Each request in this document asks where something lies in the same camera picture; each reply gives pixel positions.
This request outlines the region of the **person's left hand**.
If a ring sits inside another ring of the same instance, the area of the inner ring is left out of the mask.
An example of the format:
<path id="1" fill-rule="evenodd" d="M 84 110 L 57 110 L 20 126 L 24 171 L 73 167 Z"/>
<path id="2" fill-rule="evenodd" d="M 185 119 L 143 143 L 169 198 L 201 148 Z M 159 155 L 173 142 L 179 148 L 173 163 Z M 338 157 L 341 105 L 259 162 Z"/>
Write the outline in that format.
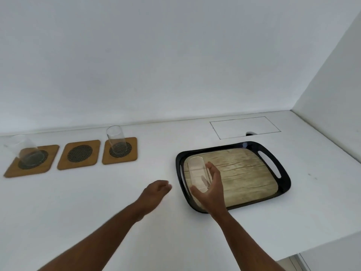
<path id="1" fill-rule="evenodd" d="M 157 181 L 150 183 L 135 201 L 139 211 L 139 218 L 151 213 L 157 208 L 165 196 L 157 194 Z"/>

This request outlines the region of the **person's right hand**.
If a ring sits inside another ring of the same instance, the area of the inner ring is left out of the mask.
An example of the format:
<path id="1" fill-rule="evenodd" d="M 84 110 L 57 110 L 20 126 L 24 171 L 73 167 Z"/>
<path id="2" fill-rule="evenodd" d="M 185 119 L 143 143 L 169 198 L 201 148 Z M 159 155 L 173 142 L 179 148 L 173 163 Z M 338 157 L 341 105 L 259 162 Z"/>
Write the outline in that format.
<path id="1" fill-rule="evenodd" d="M 208 190 L 208 203 L 201 203 L 201 205 L 216 220 L 228 213 L 224 201 L 221 173 L 211 162 L 206 163 L 205 166 L 210 172 L 212 182 Z"/>

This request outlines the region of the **clear drinking glass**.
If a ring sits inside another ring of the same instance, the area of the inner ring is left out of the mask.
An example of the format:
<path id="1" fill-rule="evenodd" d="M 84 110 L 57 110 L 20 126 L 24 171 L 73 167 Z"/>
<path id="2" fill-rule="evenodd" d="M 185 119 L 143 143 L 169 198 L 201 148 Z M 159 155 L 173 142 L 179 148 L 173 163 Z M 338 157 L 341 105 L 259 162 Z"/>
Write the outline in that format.
<path id="1" fill-rule="evenodd" d="M 122 128 L 117 125 L 108 127 L 106 134 L 115 157 L 121 158 L 126 156 L 128 152 L 128 146 Z"/>
<path id="2" fill-rule="evenodd" d="M 195 186 L 202 193 L 207 192 L 212 180 L 204 159 L 200 156 L 192 157 L 187 165 L 192 186 Z"/>
<path id="3" fill-rule="evenodd" d="M 20 169 L 26 170 L 38 167 L 48 158 L 48 153 L 38 149 L 35 143 L 24 134 L 13 135 L 7 138 L 4 146 L 19 159 L 18 167 Z"/>

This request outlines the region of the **person's left forearm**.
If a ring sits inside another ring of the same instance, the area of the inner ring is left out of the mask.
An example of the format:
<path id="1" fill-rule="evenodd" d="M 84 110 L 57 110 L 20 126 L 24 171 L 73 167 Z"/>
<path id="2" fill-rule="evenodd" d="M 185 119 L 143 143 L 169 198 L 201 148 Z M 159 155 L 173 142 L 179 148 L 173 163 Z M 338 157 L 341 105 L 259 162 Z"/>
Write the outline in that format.
<path id="1" fill-rule="evenodd" d="M 149 212 L 139 201 L 132 203 L 38 271 L 102 271 L 132 226 Z"/>

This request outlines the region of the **person's right forearm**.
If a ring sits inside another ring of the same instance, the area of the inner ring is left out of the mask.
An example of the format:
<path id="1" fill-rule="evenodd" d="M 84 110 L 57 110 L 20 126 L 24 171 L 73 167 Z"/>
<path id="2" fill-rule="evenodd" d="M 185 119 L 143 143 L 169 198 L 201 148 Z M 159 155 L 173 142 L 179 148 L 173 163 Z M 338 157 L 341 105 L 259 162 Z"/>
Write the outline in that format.
<path id="1" fill-rule="evenodd" d="M 221 228 L 241 271 L 285 271 L 227 210 L 210 214 Z"/>

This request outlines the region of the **square cork coaster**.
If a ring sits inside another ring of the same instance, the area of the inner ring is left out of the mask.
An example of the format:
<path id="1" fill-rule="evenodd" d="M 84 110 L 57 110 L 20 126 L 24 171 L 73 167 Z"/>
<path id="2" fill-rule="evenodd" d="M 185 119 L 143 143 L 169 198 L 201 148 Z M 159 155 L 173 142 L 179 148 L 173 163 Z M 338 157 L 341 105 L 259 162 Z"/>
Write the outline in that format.
<path id="1" fill-rule="evenodd" d="M 32 176 L 32 175 L 43 174 L 48 172 L 55 160 L 59 148 L 60 148 L 59 145 L 39 146 L 38 149 L 44 150 L 48 153 L 48 158 L 43 164 L 32 169 L 26 169 L 26 170 L 20 169 L 18 167 L 19 159 L 16 157 L 11 163 L 11 165 L 7 168 L 6 172 L 4 173 L 4 177 L 14 178 L 14 177 Z"/>
<path id="2" fill-rule="evenodd" d="M 125 138 L 128 146 L 127 155 L 121 158 L 116 158 L 112 152 L 111 145 L 107 140 L 104 145 L 104 152 L 102 156 L 102 164 L 118 164 L 118 163 L 126 163 L 137 160 L 138 158 L 138 140 L 136 137 L 128 137 Z"/>
<path id="3" fill-rule="evenodd" d="M 61 154 L 58 170 L 93 166 L 98 161 L 100 140 L 68 143 Z"/>

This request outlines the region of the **black tray with wood-print base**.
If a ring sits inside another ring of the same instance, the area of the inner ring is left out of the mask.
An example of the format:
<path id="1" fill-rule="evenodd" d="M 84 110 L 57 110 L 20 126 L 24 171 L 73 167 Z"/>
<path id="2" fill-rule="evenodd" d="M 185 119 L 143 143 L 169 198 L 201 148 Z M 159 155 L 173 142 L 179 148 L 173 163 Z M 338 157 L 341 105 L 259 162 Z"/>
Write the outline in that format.
<path id="1" fill-rule="evenodd" d="M 192 182 L 188 163 L 194 157 L 212 162 L 220 171 L 228 210 L 276 198 L 291 188 L 291 179 L 282 164 L 257 142 L 183 151 L 175 159 L 178 181 L 188 205 L 202 214 L 207 211 L 189 191 Z"/>

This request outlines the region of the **white table hatch cover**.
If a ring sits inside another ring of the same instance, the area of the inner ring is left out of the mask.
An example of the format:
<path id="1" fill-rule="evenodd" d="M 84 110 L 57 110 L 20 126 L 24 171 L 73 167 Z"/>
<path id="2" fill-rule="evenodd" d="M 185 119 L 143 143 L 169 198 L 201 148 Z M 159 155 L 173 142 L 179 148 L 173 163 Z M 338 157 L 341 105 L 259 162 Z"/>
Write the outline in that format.
<path id="1" fill-rule="evenodd" d="M 210 124 L 220 140 L 281 132 L 265 116 L 212 121 Z"/>

